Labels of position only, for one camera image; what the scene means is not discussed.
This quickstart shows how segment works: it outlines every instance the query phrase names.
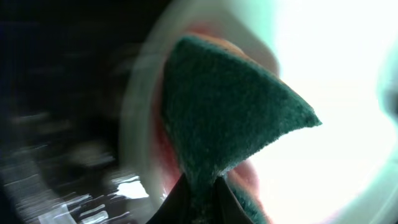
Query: green scrubber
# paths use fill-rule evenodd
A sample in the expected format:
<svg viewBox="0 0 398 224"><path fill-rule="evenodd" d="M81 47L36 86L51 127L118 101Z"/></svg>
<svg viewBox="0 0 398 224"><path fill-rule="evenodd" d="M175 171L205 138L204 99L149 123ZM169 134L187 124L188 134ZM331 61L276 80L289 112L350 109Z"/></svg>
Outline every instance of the green scrubber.
<svg viewBox="0 0 398 224"><path fill-rule="evenodd" d="M238 200L239 204L242 206L242 209L246 212L246 215L253 223L268 224L264 218L264 214L261 212L261 209L246 191L233 183L229 183L229 187L232 193L235 195L236 200Z"/></svg>
<svg viewBox="0 0 398 224"><path fill-rule="evenodd" d="M194 206L206 205L216 178L264 146L320 124L276 76L194 35L180 39L165 64L161 113Z"/></svg>

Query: sponge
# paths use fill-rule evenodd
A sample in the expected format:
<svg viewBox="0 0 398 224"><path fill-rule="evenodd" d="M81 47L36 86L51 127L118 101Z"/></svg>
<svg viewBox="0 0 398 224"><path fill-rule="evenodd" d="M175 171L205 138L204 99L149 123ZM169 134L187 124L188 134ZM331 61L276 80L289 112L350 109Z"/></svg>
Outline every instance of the sponge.
<svg viewBox="0 0 398 224"><path fill-rule="evenodd" d="M283 134L321 124L271 72L196 35L182 37L166 61L161 115L194 207L205 206L216 178L241 161Z"/></svg>

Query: blurred background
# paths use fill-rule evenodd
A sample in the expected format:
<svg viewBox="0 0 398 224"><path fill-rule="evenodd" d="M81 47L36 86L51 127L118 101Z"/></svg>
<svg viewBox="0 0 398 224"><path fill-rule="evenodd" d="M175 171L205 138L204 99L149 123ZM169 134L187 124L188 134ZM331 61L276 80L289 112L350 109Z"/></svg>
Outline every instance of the blurred background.
<svg viewBox="0 0 398 224"><path fill-rule="evenodd" d="M275 224L397 222L396 9L393 0L3 1L3 223L153 215L165 195L147 153L150 99L164 55L197 24L256 60L270 49L281 79L323 121L250 158Z"/></svg>

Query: bright light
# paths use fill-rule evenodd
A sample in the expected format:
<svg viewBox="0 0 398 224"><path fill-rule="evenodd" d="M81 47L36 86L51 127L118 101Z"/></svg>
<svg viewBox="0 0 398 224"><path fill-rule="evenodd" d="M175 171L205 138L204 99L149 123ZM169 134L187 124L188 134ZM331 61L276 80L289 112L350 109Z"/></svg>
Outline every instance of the bright light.
<svg viewBox="0 0 398 224"><path fill-rule="evenodd" d="M396 134L378 108L376 80L397 34L396 6L280 0L279 7L282 79L324 125L283 136L251 159L276 224L320 223L361 194L392 152Z"/></svg>
<svg viewBox="0 0 398 224"><path fill-rule="evenodd" d="M117 195L123 195L131 199L149 197L142 184L136 180L131 183L122 183L118 187Z"/></svg>

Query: white surface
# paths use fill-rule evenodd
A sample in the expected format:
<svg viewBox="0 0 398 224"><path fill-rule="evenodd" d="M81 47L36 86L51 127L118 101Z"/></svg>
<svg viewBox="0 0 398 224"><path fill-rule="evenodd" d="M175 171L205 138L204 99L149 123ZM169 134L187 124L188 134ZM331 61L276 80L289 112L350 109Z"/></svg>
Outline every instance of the white surface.
<svg viewBox="0 0 398 224"><path fill-rule="evenodd" d="M397 3L278 2L282 78L324 125L290 133L252 158L276 224L324 222L344 206L336 223L394 221L385 204L397 200L398 168L387 162L397 133L378 108L376 82L397 37Z"/></svg>

